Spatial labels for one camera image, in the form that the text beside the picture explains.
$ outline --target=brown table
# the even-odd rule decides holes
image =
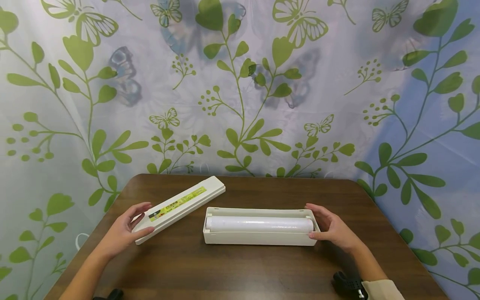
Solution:
[[[141,174],[132,178],[46,299],[58,299],[113,221],[133,204],[156,205],[206,176]],[[132,245],[106,268],[97,296],[113,288],[125,300],[342,299],[330,284],[351,261],[328,242],[314,247],[207,245],[202,227],[208,206],[301,209],[321,204],[338,214],[367,244],[405,299],[447,299],[427,270],[364,190],[349,180],[218,177],[224,194],[140,246]]]

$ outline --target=person's left hand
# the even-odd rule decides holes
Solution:
[[[135,240],[152,233],[155,230],[154,227],[147,227],[137,232],[132,232],[132,229],[143,219],[145,212],[150,208],[152,208],[150,202],[143,202],[131,206],[123,215],[115,220],[93,253],[102,258],[112,259]]]

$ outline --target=curtain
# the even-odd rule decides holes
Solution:
[[[140,173],[356,180],[480,299],[476,2],[0,6],[0,299],[42,299]]]

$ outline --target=green label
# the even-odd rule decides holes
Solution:
[[[181,197],[180,199],[178,199],[174,203],[160,208],[159,210],[157,210],[153,214],[148,215],[148,217],[150,218],[150,221],[153,222],[153,221],[157,220],[158,218],[160,218],[161,216],[165,215],[166,213],[171,212],[175,208],[181,206],[182,204],[187,203],[188,201],[190,201],[191,199],[195,198],[196,196],[200,195],[203,192],[206,192],[206,188],[204,188],[202,186],[202,187],[196,189],[195,191],[191,192],[190,194]]]

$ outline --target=sleeve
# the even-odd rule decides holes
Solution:
[[[392,280],[363,281],[369,300],[405,300]]]

